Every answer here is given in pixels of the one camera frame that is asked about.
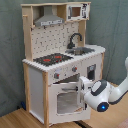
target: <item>white wooden toy kitchen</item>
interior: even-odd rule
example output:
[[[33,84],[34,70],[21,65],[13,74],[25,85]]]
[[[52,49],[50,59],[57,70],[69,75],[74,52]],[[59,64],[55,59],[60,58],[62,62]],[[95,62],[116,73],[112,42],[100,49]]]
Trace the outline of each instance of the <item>white wooden toy kitchen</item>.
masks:
[[[77,104],[78,80],[102,78],[105,52],[85,44],[90,4],[22,5],[26,107],[46,128],[90,118],[90,107]]]

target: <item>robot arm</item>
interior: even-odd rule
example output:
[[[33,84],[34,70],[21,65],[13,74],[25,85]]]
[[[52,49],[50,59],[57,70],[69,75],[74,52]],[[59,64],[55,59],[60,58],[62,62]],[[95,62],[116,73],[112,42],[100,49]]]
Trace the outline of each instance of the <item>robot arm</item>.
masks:
[[[88,104],[98,112],[104,112],[110,104],[117,104],[128,91],[128,57],[125,61],[127,69],[126,79],[118,86],[114,87],[105,80],[97,81],[93,84],[85,77],[79,78],[78,83],[78,105],[83,107]]]

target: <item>backsplash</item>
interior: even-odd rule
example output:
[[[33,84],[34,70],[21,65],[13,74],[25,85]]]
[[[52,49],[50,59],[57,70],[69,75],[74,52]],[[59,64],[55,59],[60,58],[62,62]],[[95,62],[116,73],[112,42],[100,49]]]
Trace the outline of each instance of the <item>backsplash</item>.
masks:
[[[79,22],[69,22],[45,27],[35,27],[31,32],[33,58],[60,52],[67,49],[70,37],[78,33]],[[73,38],[75,47],[78,46],[78,36]]]

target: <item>gray curtain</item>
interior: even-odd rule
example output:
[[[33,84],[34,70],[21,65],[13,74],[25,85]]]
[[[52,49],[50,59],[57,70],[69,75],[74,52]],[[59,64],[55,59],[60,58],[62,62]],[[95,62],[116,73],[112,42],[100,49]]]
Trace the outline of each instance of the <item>gray curtain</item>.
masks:
[[[25,51],[20,4],[46,2],[51,1],[0,1],[0,116],[16,110],[21,101],[25,102],[22,65]],[[126,77],[124,61],[128,56],[128,1],[90,0],[90,2],[92,3],[90,20],[87,21],[86,44],[106,48],[103,79],[120,84]]]

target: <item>microwave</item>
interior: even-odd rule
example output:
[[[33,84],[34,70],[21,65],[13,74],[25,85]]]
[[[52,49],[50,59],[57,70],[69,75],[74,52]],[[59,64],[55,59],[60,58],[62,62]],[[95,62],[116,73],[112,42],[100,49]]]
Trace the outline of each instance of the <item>microwave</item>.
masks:
[[[69,4],[67,5],[67,21],[81,20],[89,18],[89,3],[87,4]]]

